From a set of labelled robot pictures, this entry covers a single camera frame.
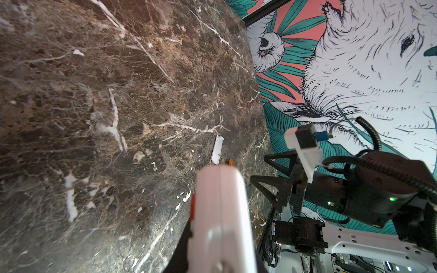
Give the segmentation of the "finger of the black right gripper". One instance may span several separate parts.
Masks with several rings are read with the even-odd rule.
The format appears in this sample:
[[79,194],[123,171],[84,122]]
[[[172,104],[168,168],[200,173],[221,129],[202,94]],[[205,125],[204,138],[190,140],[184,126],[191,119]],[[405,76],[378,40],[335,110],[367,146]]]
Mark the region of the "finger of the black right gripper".
[[296,151],[287,151],[279,154],[268,154],[264,156],[265,163],[272,166],[285,176],[290,176],[297,161],[298,154]]
[[267,198],[278,213],[282,213],[283,208],[287,207],[292,191],[292,182],[288,178],[253,175],[250,183]]

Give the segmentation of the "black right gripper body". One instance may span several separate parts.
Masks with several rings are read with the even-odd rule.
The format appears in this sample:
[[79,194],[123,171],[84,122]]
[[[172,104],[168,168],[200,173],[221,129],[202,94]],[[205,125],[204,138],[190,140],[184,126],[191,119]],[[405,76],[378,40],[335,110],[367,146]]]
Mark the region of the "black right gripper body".
[[303,167],[295,164],[289,182],[292,183],[289,204],[297,215],[301,214],[305,201],[336,213],[343,213],[347,202],[344,179],[316,172],[313,181],[310,181]]

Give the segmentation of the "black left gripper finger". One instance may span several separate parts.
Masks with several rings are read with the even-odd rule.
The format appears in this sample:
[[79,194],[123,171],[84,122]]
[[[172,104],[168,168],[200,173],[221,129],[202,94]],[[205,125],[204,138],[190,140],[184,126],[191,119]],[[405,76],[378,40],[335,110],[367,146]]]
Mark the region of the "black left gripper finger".
[[191,238],[191,221],[188,220],[172,258],[163,273],[186,273],[188,270],[187,249]]

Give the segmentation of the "white battery cover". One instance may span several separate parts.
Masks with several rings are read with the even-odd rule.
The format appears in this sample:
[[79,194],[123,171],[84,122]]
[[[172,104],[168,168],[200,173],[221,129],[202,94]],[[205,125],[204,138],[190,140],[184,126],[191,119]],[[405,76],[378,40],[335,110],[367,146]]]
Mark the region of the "white battery cover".
[[224,142],[224,138],[220,135],[217,135],[211,154],[211,162],[215,165],[220,164],[223,142]]

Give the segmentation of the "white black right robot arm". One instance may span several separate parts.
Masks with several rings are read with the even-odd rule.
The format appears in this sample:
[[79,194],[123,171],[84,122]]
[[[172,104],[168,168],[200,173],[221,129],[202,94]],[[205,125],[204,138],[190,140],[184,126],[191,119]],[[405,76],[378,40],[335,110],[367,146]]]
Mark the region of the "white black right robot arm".
[[313,176],[295,151],[265,161],[282,173],[250,178],[272,204],[257,248],[268,272],[436,272],[437,183],[422,161],[364,150]]

